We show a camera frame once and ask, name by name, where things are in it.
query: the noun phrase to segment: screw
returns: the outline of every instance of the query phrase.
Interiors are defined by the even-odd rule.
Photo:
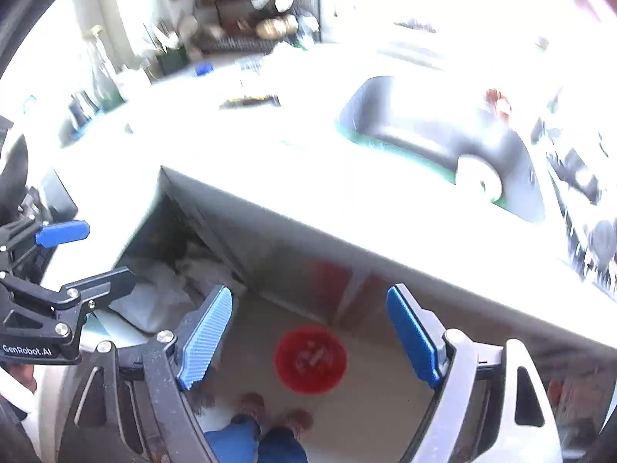
[[[458,345],[465,340],[465,333],[459,329],[448,329],[445,332],[445,337],[448,338],[448,341],[453,345]]]
[[[112,343],[111,341],[101,341],[99,343],[99,346],[96,347],[96,350],[99,353],[107,353],[112,349]]]
[[[56,324],[56,334],[60,336],[67,336],[69,333],[69,326],[64,322],[60,322]]]
[[[169,343],[174,338],[174,333],[171,331],[161,331],[156,335],[156,340],[159,343]]]

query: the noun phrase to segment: kitchen counter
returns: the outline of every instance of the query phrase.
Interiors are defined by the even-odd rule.
[[[552,196],[545,222],[527,223],[336,131],[338,112],[367,78],[395,73],[424,83],[443,74],[324,47],[292,70],[272,68],[281,108],[218,111],[238,94],[232,69],[149,89],[62,152],[56,170],[92,234],[58,249],[44,284],[113,266],[158,199],[162,167],[205,185],[213,210],[231,219],[252,215],[307,244],[334,239],[335,257],[393,276],[421,273],[440,282],[435,297],[617,357],[617,305],[561,260],[565,228]]]

